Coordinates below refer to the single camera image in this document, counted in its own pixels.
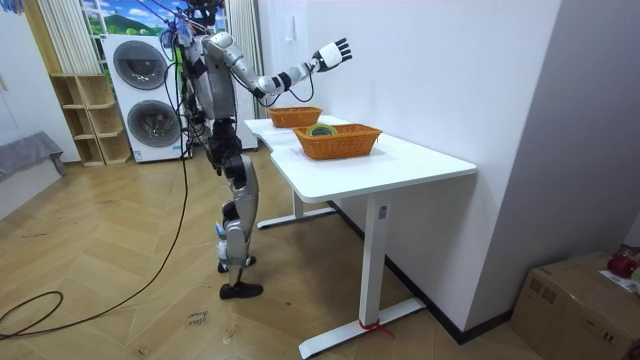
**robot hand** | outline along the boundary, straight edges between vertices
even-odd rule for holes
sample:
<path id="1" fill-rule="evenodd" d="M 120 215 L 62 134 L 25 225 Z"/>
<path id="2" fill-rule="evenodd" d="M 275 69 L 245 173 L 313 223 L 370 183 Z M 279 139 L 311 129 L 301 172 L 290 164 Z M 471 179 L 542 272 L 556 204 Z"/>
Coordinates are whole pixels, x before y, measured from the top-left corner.
<path id="1" fill-rule="evenodd" d="M 351 54 L 349 44 L 347 39 L 343 38 L 316 51 L 312 57 L 318 60 L 319 69 L 317 71 L 325 72 L 351 59 L 353 56 L 349 54 Z"/>

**white desk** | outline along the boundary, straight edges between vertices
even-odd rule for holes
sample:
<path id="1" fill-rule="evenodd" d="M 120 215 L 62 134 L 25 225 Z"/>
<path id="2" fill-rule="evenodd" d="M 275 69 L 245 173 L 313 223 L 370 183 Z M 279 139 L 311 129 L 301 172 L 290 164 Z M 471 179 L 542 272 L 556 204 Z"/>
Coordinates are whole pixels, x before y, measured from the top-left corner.
<path id="1" fill-rule="evenodd" d="M 318 122 L 340 125 L 347 121 L 323 115 Z M 387 227 L 391 215 L 389 191 L 476 172 L 476 166 L 454 157 L 381 134 L 369 156 L 312 160 L 290 129 L 278 129 L 271 119 L 247 120 L 249 129 L 269 147 L 271 161 L 293 188 L 293 215 L 265 220 L 258 228 L 286 224 L 333 212 L 326 208 L 302 212 L 302 201 L 317 203 L 355 195 L 367 195 L 364 261 L 359 320 L 364 325 L 385 324 L 418 311 L 425 305 L 417 298 L 380 310 Z M 303 359 L 369 330 L 358 321 L 313 337 L 300 344 Z"/>

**curtain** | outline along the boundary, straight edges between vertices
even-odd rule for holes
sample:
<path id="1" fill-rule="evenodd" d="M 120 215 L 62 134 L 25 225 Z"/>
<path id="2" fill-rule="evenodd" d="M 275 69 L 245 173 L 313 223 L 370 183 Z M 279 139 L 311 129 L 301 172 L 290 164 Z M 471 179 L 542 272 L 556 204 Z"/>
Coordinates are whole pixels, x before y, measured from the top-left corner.
<path id="1" fill-rule="evenodd" d="M 91 36 L 77 0 L 38 0 L 51 42 L 65 74 L 100 74 Z"/>
<path id="2" fill-rule="evenodd" d="M 229 33 L 242 49 L 246 59 L 253 65 L 256 74 L 263 74 L 258 34 L 258 8 L 255 0 L 225 0 L 225 9 Z M 239 119 L 266 117 L 264 108 L 258 104 L 253 95 L 238 86 L 236 86 L 236 94 Z"/>

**roll of tape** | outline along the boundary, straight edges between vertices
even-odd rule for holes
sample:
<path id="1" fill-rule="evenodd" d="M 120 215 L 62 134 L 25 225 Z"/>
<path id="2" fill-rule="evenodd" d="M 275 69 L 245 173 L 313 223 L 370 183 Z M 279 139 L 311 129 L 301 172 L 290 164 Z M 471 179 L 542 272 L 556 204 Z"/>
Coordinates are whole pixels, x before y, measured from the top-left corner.
<path id="1" fill-rule="evenodd" d="M 327 124 L 315 124 L 307 128 L 307 136 L 335 135 L 337 133 L 336 128 Z"/>

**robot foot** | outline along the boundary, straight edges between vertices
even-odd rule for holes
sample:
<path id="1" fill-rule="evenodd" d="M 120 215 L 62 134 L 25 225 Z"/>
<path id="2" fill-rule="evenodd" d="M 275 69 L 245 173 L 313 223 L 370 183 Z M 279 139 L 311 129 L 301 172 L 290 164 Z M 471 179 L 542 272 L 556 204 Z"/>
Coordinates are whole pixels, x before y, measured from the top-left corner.
<path id="1" fill-rule="evenodd" d="M 255 256 L 249 256 L 245 266 L 251 266 L 251 265 L 255 264 L 257 261 L 258 261 L 258 259 L 256 259 Z M 229 272 L 229 268 L 227 268 L 226 266 L 222 265 L 222 263 L 218 262 L 218 272 L 220 274 L 228 273 Z"/>
<path id="2" fill-rule="evenodd" d="M 262 294 L 263 290 L 262 285 L 246 284 L 241 281 L 237 282 L 234 287 L 230 287 L 229 284 L 224 284 L 220 288 L 220 299 L 252 298 Z"/>

